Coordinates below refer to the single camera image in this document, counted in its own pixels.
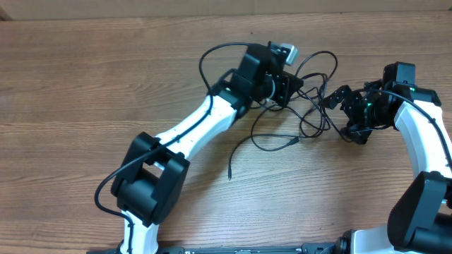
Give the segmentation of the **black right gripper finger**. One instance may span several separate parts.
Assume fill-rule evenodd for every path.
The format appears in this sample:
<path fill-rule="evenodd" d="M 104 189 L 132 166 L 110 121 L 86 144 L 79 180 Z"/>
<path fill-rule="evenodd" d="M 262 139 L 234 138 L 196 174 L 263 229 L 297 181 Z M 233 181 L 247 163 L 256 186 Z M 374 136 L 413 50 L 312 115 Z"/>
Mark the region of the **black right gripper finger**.
<path fill-rule="evenodd" d="M 335 109 L 338 104 L 342 103 L 351 94 L 352 90 L 350 89 L 350 86 L 342 85 L 331 95 L 321 99 L 319 105 L 326 109 Z"/>
<path fill-rule="evenodd" d="M 370 128 L 360 126 L 359 124 L 355 124 L 342 128 L 340 132 L 352 142 L 357 143 L 358 145 L 365 145 L 372 130 Z"/>

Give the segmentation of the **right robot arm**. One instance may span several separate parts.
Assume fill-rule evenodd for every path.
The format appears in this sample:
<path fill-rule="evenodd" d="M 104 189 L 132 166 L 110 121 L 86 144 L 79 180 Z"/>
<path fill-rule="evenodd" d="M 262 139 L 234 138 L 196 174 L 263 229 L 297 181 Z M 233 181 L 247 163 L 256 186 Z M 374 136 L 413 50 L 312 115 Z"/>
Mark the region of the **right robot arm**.
<path fill-rule="evenodd" d="M 348 122 L 340 133 L 363 145 L 376 130 L 394 128 L 403 137 L 413 182 L 391 210 L 385 225 L 349 230 L 333 253 L 450 253 L 451 216 L 439 211 L 451 204 L 451 139 L 436 91 L 415 83 L 411 63 L 387 65 L 380 80 L 360 90 L 339 87 L 320 101 L 339 107 Z"/>

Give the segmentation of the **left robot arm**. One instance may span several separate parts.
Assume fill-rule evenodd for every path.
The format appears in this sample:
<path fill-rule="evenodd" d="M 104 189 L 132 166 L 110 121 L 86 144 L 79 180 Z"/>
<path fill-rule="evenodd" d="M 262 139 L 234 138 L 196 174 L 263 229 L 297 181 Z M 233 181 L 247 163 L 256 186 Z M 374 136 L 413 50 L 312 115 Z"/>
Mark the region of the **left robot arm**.
<path fill-rule="evenodd" d="M 298 55 L 292 44 L 247 43 L 237 68 L 209 85 L 188 117 L 155 137 L 145 132 L 129 146 L 111 187 L 124 218 L 118 253 L 156 253 L 159 225 L 177 202 L 191 159 L 215 136 L 242 118 L 254 102 L 285 106 L 303 82 L 284 68 Z"/>

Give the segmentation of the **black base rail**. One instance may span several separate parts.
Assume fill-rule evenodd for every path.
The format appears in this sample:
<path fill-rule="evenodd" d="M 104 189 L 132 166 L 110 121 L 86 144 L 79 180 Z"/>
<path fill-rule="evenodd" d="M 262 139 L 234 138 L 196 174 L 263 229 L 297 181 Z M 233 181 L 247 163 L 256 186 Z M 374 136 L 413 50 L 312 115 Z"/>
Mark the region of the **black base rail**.
<path fill-rule="evenodd" d="M 157 254 L 347 254 L 350 247 L 347 241 L 336 243 L 303 243 L 301 246 L 266 246 L 233 248 L 183 248 L 159 247 Z"/>

